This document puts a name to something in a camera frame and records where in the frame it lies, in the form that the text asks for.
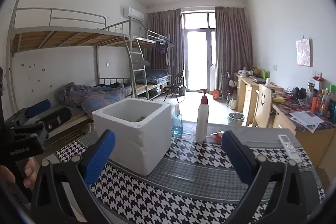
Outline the person's left hand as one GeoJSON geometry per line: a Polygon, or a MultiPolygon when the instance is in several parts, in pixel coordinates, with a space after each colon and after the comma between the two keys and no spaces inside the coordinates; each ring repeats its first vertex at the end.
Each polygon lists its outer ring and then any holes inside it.
{"type": "Polygon", "coordinates": [[[1,180],[4,180],[5,182],[16,183],[17,178],[22,178],[25,188],[33,189],[38,173],[36,163],[37,162],[34,157],[29,157],[27,159],[24,167],[25,175],[21,174],[20,172],[11,172],[11,170],[9,170],[6,166],[1,165],[1,180]]]}

